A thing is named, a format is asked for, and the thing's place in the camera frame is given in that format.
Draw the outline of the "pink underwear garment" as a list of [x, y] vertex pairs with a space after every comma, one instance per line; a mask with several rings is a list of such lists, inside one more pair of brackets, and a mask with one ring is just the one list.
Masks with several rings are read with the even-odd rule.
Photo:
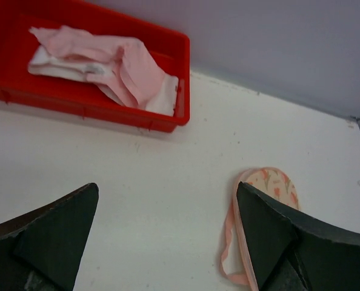
[[39, 42], [28, 64], [33, 75], [94, 84], [118, 104], [137, 109], [162, 89], [166, 74], [137, 38], [93, 35], [65, 25], [29, 32]]

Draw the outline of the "floral mesh laundry bag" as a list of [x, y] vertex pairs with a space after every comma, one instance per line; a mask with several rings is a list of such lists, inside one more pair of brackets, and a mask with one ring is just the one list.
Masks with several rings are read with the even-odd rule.
[[[245, 232], [241, 222], [238, 199], [236, 193], [240, 182], [245, 182], [264, 192], [273, 199], [293, 208], [300, 210], [296, 187], [291, 179], [282, 171], [274, 167], [249, 168], [240, 173], [234, 180], [228, 212], [225, 217], [223, 234], [224, 248], [220, 255], [219, 271], [221, 275], [231, 283], [249, 287], [250, 290], [258, 290], [255, 273], [253, 270], [250, 253], [246, 241]], [[243, 272], [227, 273], [224, 269], [224, 261], [227, 259], [233, 233], [238, 239], [239, 254]]]

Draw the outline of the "white pink bra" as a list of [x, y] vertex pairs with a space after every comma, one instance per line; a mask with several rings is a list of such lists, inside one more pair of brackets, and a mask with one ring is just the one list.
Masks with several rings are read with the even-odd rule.
[[106, 97], [119, 105], [168, 116], [174, 114], [177, 77], [166, 74], [159, 92], [152, 99], [139, 104], [121, 79], [113, 72], [111, 68], [113, 64], [113, 62], [102, 64], [90, 59], [55, 58], [41, 45], [28, 64], [28, 72], [33, 75], [95, 84]]

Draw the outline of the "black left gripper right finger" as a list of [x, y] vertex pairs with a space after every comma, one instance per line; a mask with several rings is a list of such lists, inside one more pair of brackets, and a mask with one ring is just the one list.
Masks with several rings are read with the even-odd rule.
[[360, 290], [360, 233], [241, 182], [236, 205], [259, 290]]

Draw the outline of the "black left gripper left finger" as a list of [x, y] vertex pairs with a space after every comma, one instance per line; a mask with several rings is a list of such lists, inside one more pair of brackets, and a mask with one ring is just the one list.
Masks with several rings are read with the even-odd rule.
[[0, 224], [0, 290], [73, 290], [99, 188], [75, 191]]

